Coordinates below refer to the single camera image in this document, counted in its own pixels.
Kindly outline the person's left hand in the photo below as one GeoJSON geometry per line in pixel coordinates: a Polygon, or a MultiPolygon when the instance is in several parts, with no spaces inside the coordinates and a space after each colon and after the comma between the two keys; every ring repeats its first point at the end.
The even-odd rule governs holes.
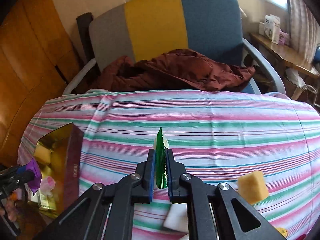
{"type": "Polygon", "coordinates": [[[7,198],[7,202],[4,205],[4,208],[1,207],[0,213],[1,217],[7,214],[7,217],[11,222],[15,222],[17,220],[18,210],[11,198],[7,198]]]}

